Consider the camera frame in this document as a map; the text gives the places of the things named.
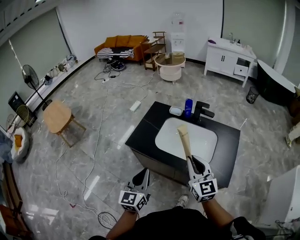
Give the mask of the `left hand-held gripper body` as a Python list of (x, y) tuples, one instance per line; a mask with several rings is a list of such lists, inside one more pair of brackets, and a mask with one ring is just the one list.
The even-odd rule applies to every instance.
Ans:
[(141, 185), (135, 185), (130, 181), (124, 190), (120, 192), (118, 203), (124, 210), (140, 212), (148, 203), (150, 194), (148, 193), (149, 179), (144, 180)]

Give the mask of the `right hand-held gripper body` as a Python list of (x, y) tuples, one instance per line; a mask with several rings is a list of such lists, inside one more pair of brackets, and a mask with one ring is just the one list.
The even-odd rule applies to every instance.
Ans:
[(210, 165), (205, 162), (205, 172), (203, 175), (195, 173), (195, 179), (188, 182), (190, 192), (198, 203), (212, 200), (218, 192), (217, 180), (210, 169)]

